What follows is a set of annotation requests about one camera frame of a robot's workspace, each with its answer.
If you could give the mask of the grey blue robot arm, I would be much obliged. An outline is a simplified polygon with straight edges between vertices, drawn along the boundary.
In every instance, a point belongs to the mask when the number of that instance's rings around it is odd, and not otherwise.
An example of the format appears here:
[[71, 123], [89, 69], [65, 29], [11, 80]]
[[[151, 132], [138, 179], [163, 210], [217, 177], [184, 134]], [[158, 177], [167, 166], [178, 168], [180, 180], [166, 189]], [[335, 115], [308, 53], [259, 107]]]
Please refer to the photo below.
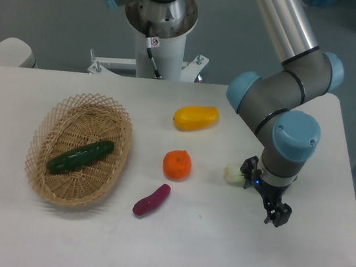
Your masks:
[[[125, 8], [136, 32], [137, 77], [193, 81], [183, 64], [187, 34], [195, 27], [194, 0], [104, 0]], [[321, 136], [318, 122], [298, 107], [339, 86], [340, 59], [318, 46], [299, 0], [256, 0], [278, 58], [281, 72], [261, 78], [254, 72], [236, 77], [227, 88], [232, 108], [263, 145], [260, 157], [241, 167], [244, 186], [262, 197], [268, 223], [287, 223], [292, 209], [282, 196], [314, 153]]]

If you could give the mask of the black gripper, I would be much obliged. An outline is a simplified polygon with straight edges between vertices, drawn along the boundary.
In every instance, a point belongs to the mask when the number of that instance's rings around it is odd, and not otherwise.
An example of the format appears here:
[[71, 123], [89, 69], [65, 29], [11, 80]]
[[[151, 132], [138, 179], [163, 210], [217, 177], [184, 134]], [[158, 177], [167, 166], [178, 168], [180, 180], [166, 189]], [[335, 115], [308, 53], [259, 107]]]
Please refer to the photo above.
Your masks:
[[258, 162], [259, 158], [253, 156], [247, 158], [240, 167], [240, 172], [244, 178], [243, 187], [250, 188], [254, 186], [254, 189], [261, 195], [263, 206], [267, 211], [264, 223], [272, 223], [274, 227], [280, 227], [287, 223], [292, 214], [292, 208], [282, 202], [282, 196], [296, 180], [297, 176], [289, 178], [278, 177], [267, 169], [258, 169]]

